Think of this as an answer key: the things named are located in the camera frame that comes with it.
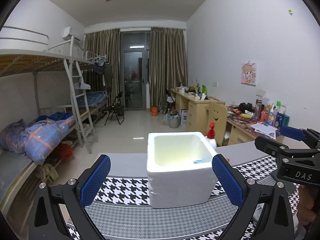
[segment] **anime poster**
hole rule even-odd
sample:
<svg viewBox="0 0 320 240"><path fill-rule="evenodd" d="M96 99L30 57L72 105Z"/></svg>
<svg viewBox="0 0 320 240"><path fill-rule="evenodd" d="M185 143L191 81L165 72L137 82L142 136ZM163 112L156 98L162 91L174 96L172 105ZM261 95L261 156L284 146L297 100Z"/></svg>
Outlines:
<svg viewBox="0 0 320 240"><path fill-rule="evenodd" d="M257 64L242 63L241 68L241 84L253 85L257 83Z"/></svg>

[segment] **tiled floor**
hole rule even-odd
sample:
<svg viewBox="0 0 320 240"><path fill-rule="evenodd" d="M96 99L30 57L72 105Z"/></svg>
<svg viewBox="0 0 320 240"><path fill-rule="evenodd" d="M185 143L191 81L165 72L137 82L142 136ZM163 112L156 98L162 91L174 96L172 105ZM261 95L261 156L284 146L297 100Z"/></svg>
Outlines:
<svg viewBox="0 0 320 240"><path fill-rule="evenodd" d="M99 153L146 153L148 134L151 132L178 132L185 129L179 127L171 129L162 124L164 115L151 116L146 111L127 111L122 125L113 117L104 126L105 119L95 125L99 141L92 145L92 154L88 154L85 147L74 149L74 159L62 161L57 167L59 178L55 184L65 184L70 178L79 175L96 161Z"/></svg>

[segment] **black gripper frame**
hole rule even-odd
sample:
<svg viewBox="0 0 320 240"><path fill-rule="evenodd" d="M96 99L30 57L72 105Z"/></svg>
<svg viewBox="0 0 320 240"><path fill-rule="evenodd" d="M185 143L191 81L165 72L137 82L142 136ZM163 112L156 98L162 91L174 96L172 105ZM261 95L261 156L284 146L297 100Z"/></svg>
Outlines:
<svg viewBox="0 0 320 240"><path fill-rule="evenodd" d="M259 136L255 139L258 150L274 157L277 177L292 183L308 186L315 203L312 211L317 214L314 222L305 226L304 240L320 239L320 133L312 129L300 129L303 141L310 149L290 149L287 145Z"/></svg>
<svg viewBox="0 0 320 240"><path fill-rule="evenodd" d="M101 155L70 185L38 188L29 217L29 240L73 239L63 219L59 204L66 205L71 220L82 240L105 240L79 202L79 189L89 179L105 155Z"/></svg>
<svg viewBox="0 0 320 240"><path fill-rule="evenodd" d="M250 184L238 169L232 168L222 155L218 155L243 192L243 204L220 235L218 240L240 240L259 203L264 203L259 221L250 240L294 240L291 207L284 185Z"/></svg>

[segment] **brown curtain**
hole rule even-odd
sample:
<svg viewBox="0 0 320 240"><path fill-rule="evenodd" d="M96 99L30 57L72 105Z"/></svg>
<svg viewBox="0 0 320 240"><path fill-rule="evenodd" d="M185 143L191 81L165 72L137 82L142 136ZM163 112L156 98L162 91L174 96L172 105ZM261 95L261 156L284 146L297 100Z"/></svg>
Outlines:
<svg viewBox="0 0 320 240"><path fill-rule="evenodd" d="M183 30L151 28L150 41L150 99L151 107L159 106L165 89L182 82L187 85L188 72Z"/></svg>
<svg viewBox="0 0 320 240"><path fill-rule="evenodd" d="M93 70L87 72L86 82L91 85L91 91L104 91L108 87L111 87L109 96L113 102L119 93L120 29L87 34L84 41L84 48L85 51L90 51L101 56L107 55L110 65L107 65L105 72L106 87L102 85L102 75L97 75Z"/></svg>

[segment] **door frame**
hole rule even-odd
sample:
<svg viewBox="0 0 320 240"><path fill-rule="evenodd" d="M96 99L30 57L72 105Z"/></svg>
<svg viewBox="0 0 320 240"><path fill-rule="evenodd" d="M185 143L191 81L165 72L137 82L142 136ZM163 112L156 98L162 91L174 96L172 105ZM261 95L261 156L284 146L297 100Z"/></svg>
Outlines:
<svg viewBox="0 0 320 240"><path fill-rule="evenodd" d="M145 41L144 41L144 48L138 49L124 49L123 48L123 34L127 33L144 33L145 34ZM130 32L121 32L121 57L120 57L120 86L121 91L123 91L122 95L122 102L124 102L125 110L146 110L147 109L147 101L146 101L146 85L148 83L148 51L150 50L147 37L150 31L130 31ZM127 108L125 106L125 91L124 91L124 54L126 52L142 52L142 108Z"/></svg>

